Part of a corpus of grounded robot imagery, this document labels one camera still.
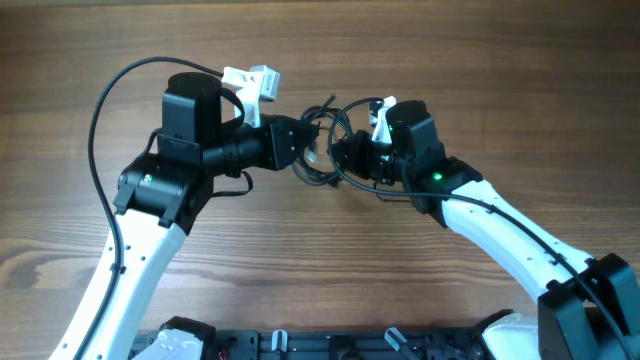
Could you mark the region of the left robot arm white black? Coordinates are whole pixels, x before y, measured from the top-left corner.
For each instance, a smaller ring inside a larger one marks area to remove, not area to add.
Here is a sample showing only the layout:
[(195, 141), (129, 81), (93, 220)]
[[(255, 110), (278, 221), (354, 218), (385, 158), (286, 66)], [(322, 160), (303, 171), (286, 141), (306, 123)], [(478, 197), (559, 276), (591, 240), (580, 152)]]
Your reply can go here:
[(260, 111), (276, 99), (279, 82), (279, 72), (267, 66), (169, 78), (157, 150), (121, 173), (118, 230), (108, 236), (53, 358), (126, 358), (162, 274), (218, 195), (215, 177), (239, 177), (250, 167), (279, 171), (310, 145), (317, 126)]

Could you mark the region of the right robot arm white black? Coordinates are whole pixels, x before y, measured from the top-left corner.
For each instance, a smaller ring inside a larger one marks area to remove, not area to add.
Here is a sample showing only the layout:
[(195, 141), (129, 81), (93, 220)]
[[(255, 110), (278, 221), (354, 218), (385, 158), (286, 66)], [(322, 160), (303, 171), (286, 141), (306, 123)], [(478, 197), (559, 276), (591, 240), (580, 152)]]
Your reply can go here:
[(596, 259), (511, 206), (480, 172), (446, 154), (423, 102), (365, 103), (371, 132), (328, 139), (336, 172), (375, 194), (379, 183), (401, 183), (400, 196), (480, 247), (537, 306), (533, 318), (507, 310), (480, 325), (488, 358), (638, 358), (639, 285), (626, 261), (614, 253)]

